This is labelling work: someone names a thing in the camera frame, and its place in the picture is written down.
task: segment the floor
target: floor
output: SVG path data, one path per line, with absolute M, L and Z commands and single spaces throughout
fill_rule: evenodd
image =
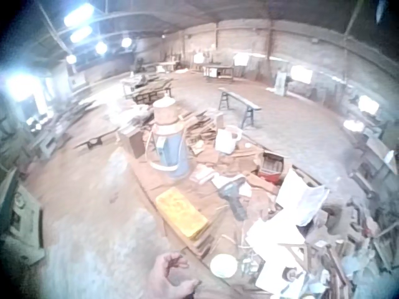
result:
M 260 105 L 256 128 L 245 133 L 326 184 L 332 191 L 329 201 L 343 204 L 350 196 L 363 197 L 345 168 L 355 152 L 328 111 L 306 100 L 275 96 L 260 83 L 206 83 L 189 72 L 170 76 L 173 96 L 193 109 L 216 109 L 220 86 Z M 46 259 L 36 267 L 32 286 L 40 298 L 139 298 L 155 257 L 174 248 L 141 204 L 142 191 L 114 136 L 92 151 L 73 149 L 113 126 L 109 120 L 118 110 L 113 99 L 122 95 L 119 84 L 94 95 L 106 105 L 76 123 L 69 131 L 74 138 L 26 182 L 44 210 Z M 231 104 L 225 121 L 237 125 L 244 107 Z M 204 281 L 202 290 L 225 288 L 195 262 L 192 268 L 187 276 Z

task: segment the fluorescent light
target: fluorescent light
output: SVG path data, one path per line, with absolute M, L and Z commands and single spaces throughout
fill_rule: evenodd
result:
M 64 17 L 64 24 L 67 27 L 77 26 L 88 20 L 94 12 L 93 5 L 85 3 Z
M 131 38 L 125 37 L 124 39 L 122 39 L 122 47 L 129 48 L 131 44 L 132 44 Z
M 257 58 L 266 58 L 266 55 L 259 54 L 259 53 L 250 53 L 251 56 L 257 57 Z
M 301 65 L 294 65 L 291 68 L 291 78 L 295 81 L 310 84 L 312 81 L 313 71 L 305 69 Z
M 269 60 L 275 60 L 275 61 L 285 61 L 288 62 L 287 60 L 284 60 L 282 58 L 274 57 L 274 56 L 269 56 Z
M 362 132 L 364 130 L 364 123 L 355 120 L 345 120 L 344 127 L 353 132 Z
M 76 63 L 76 56 L 74 54 L 70 54 L 67 56 L 67 62 L 69 64 L 75 64 Z
M 108 46 L 104 44 L 104 42 L 98 42 L 98 44 L 95 46 L 95 51 L 100 55 L 106 53 L 107 50 Z
M 380 105 L 376 101 L 373 101 L 371 98 L 369 98 L 366 95 L 361 95 L 359 97 L 358 106 L 360 111 L 368 112 L 371 115 L 376 114 L 378 108 L 380 108 Z
M 70 35 L 70 41 L 74 44 L 84 40 L 86 37 L 91 35 L 93 29 L 90 26 L 85 26 L 80 29 L 77 29 L 74 33 Z

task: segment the wall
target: wall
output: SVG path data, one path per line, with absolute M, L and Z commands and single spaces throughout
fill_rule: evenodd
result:
M 183 53 L 188 64 L 192 63 L 196 52 L 206 52 L 209 59 L 215 62 L 232 64 L 237 52 L 267 54 L 269 25 L 269 21 L 264 19 L 247 19 L 192 27 L 167 36 L 163 52 Z M 353 39 L 346 41 L 347 51 L 343 48 L 344 44 L 343 36 L 337 32 L 306 24 L 276 21 L 273 24 L 270 54 L 288 62 L 272 61 L 269 68 L 266 59 L 251 57 L 244 77 L 265 80 L 269 72 L 274 76 L 279 68 L 290 69 L 291 65 L 301 64 L 321 72 L 313 82 L 318 88 L 327 88 L 328 93 L 332 93 L 336 88 L 332 76 L 339 79 L 346 76 L 348 84 L 376 100 L 389 112 L 390 118 L 397 117 L 398 64 Z

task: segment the roof beam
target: roof beam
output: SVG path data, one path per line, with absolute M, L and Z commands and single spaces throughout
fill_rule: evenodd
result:
M 126 33 L 128 33 L 128 34 L 142 34 L 142 33 L 145 33 L 145 34 L 148 34 L 148 37 L 152 37 L 152 36 L 158 36 L 158 37 L 161 37 L 161 35 L 162 35 L 162 31 L 143 31 L 143 30 L 123 30 L 123 31 L 117 31 L 117 32 L 113 32 L 113 33 L 108 33 L 108 34 L 102 34 L 102 35 L 100 35 L 100 36 L 96 36 L 96 37 L 93 37 L 93 38 L 91 38 L 91 39 L 84 39 L 82 42 L 79 42 L 78 44 L 76 44 L 76 46 L 72 49 L 72 51 L 74 52 L 74 49 L 76 49 L 76 48 L 78 48 L 78 47 L 81 47 L 81 46 L 83 46 L 83 45 L 85 45 L 85 44 L 89 44 L 89 43 L 91 43 L 91 42 L 96 42 L 96 41 L 98 41 L 98 40 L 102 40 L 102 39 L 106 39 L 106 38 L 108 38 L 108 37 L 112 37 L 112 36 L 117 36 L 117 35 L 122 35 L 122 34 L 126 34 Z M 54 51 L 51 55 L 50 55 L 50 58 L 53 58 L 53 57 L 56 57 L 57 55 L 59 55 L 59 54 L 61 54 L 63 51 L 61 51 L 61 50 L 57 50 L 57 51 Z
M 203 24 L 205 24 L 205 22 L 209 22 L 209 16 L 206 17 L 206 15 L 209 14 L 210 12 L 227 11 L 229 9 L 244 8 L 244 7 L 261 8 L 261 7 L 256 7 L 254 5 L 254 3 L 244 2 L 241 4 L 235 4 L 235 5 L 225 6 L 225 7 L 218 7 L 216 9 L 210 9 L 209 11 L 206 11 L 206 13 L 202 12 L 196 16 L 191 15 L 191 14 L 185 14 L 185 16 L 200 20 L 203 22 Z M 115 19 L 118 17 L 137 16 L 137 15 L 141 15 L 141 14 L 149 15 L 149 16 L 160 16 L 160 17 L 162 17 L 162 16 L 181 17 L 181 14 L 178 14 L 176 12 L 154 12 L 154 11 L 111 12 L 111 13 L 104 14 L 102 16 L 93 18 L 92 20 L 90 20 L 89 24 L 92 24 L 95 22 L 101 22 L 101 21 L 105 21 L 105 20 L 109 20 L 109 19 Z M 75 29 L 76 29 L 76 27 L 63 28 L 63 29 L 59 30 L 57 33 L 58 33 L 58 35 L 66 34 Z M 37 42 L 32 43 L 31 46 L 36 45 L 38 42 L 42 42 L 43 40 L 45 40 L 48 37 L 50 37 L 49 34 L 41 37 Z
M 208 16 L 211 22 L 217 23 L 220 21 L 220 18 L 215 13 L 212 12 L 212 9 L 211 10 L 204 9 L 203 7 L 197 4 L 196 0 L 185 0 L 185 4 L 197 9 L 205 16 Z
M 350 30 L 352 29 L 352 26 L 354 24 L 354 22 L 356 21 L 357 16 L 359 15 L 359 12 L 363 6 L 364 0 L 357 0 L 355 9 L 353 10 L 352 15 L 350 16 L 350 20 L 347 26 L 347 29 L 345 30 L 345 37 L 348 37 Z
M 68 54 L 71 54 L 71 51 L 68 49 L 67 45 L 65 45 L 64 41 L 59 37 L 57 31 L 55 30 L 54 26 L 52 25 L 51 20 L 50 20 L 49 16 L 47 15 L 46 11 L 44 10 L 42 4 L 39 1 L 36 1 L 36 4 L 37 4 L 37 6 L 39 6 L 39 9 L 44 16 L 44 20 L 45 20 L 44 25 L 49 30 L 50 35 L 54 38 L 54 40 L 61 47 L 62 50 L 64 50 Z

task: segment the window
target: window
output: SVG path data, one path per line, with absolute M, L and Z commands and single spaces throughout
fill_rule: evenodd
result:
M 374 115 L 378 111 L 378 108 L 380 108 L 380 105 L 376 101 L 373 101 L 368 96 L 362 95 L 359 98 L 358 107 L 360 111 Z
M 362 132 L 364 130 L 364 123 L 356 120 L 345 120 L 344 127 L 353 132 Z
M 312 81 L 313 71 L 305 69 L 301 65 L 294 65 L 291 68 L 291 78 L 295 81 L 310 84 Z
M 246 67 L 248 64 L 249 55 L 247 53 L 237 53 L 234 56 L 234 65 Z
M 203 64 L 205 60 L 204 54 L 203 53 L 197 53 L 194 55 L 194 63 L 195 64 Z

